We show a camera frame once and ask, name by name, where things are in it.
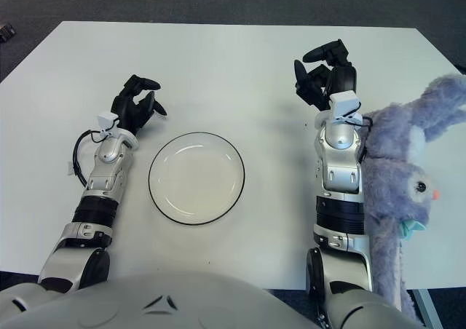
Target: floor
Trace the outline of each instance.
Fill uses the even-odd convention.
[[[453,64],[464,66],[465,11],[466,0],[0,0],[0,22],[17,31],[0,44],[0,81],[62,20],[415,27]],[[3,272],[0,289],[24,280]],[[462,328],[466,290],[430,293],[443,327]],[[309,310],[303,292],[276,295],[300,312]]]

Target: purple plush toy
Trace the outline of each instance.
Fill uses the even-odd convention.
[[[374,291],[414,319],[401,279],[400,239],[424,229],[430,203],[438,197],[418,158],[426,142],[466,121],[466,112],[459,109],[465,103],[466,76],[443,76],[411,103],[366,114],[374,124],[369,133],[360,130],[367,149],[362,170]]]

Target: table leg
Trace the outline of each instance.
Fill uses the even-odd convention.
[[[434,303],[428,289],[413,290],[414,298],[424,320],[425,326],[430,329],[443,329],[440,318],[435,310]]]

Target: table surface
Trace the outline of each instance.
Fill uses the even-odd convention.
[[[456,72],[410,28],[61,23],[0,84],[0,269],[40,272],[82,193],[68,175],[74,143],[137,74],[162,85],[156,96],[169,117],[154,116],[138,136],[110,277],[187,268],[303,289],[317,111],[294,92],[293,59],[338,38],[358,70],[362,112],[418,98],[432,79]],[[428,230],[404,244],[408,288],[466,285],[465,143],[457,140],[465,130],[427,145],[424,167],[442,195]],[[157,210],[147,178],[158,150],[194,131],[233,143],[245,188],[223,218],[183,226]],[[85,142],[79,153],[85,175],[94,150]]]

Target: glass plate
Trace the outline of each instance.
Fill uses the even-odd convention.
[[[200,225],[225,215],[241,195],[245,168],[233,145],[208,132],[167,143],[149,171],[149,191],[169,219]]]

